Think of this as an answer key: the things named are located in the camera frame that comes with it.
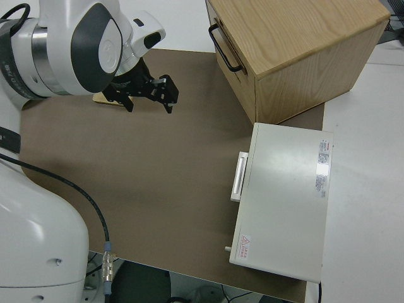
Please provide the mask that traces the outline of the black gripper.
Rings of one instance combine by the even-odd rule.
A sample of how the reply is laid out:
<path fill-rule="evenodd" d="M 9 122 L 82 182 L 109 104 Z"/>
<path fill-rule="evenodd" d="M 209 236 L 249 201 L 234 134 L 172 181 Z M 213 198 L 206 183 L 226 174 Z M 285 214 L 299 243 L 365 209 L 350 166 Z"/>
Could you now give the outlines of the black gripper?
<path fill-rule="evenodd" d="M 165 74 L 160 79 L 162 80 L 160 103 L 163 104 L 167 113 L 171 114 L 174 105 L 177 104 L 179 91 L 169 75 Z M 132 112 L 134 104 L 130 97 L 155 98 L 152 94 L 155 87 L 150 84 L 152 80 L 154 77 L 151 76 L 146 63 L 138 61 L 129 71 L 113 77 L 112 82 L 105 89 L 105 97 L 117 98 L 118 92 L 125 93 L 119 96 L 118 102 L 128 112 Z"/>

